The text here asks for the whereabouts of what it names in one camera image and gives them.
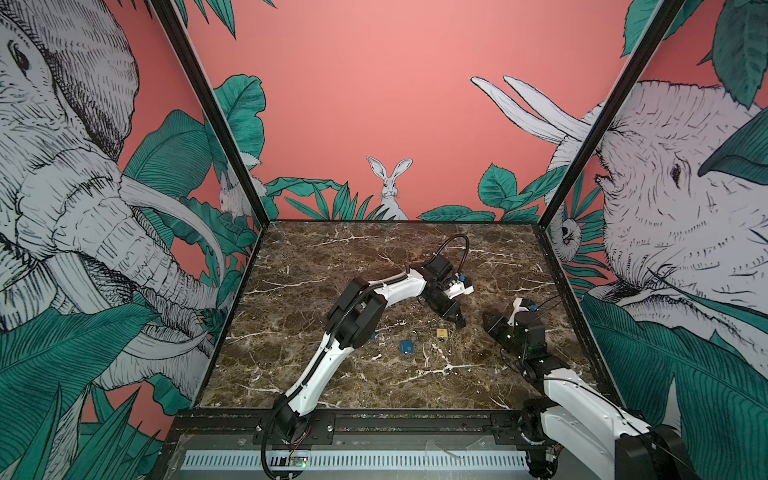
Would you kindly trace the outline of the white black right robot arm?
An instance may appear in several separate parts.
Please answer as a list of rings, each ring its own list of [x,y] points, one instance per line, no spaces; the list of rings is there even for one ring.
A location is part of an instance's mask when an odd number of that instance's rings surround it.
[[[576,456],[600,479],[697,479],[681,437],[653,427],[581,379],[548,351],[539,309],[524,304],[510,316],[486,320],[488,335],[511,356],[513,370],[541,396],[525,402],[519,436],[528,443],[527,465],[537,479],[557,466],[554,447]]]

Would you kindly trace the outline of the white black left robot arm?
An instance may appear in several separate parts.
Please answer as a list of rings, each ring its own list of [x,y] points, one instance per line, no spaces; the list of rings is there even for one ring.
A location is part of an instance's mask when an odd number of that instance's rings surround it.
[[[274,425],[292,441],[308,428],[307,417],[343,361],[374,335],[386,308],[420,298],[440,318],[466,326],[459,297],[474,291],[469,276],[437,254],[388,278],[353,279],[329,310],[321,342],[297,381],[273,403]]]

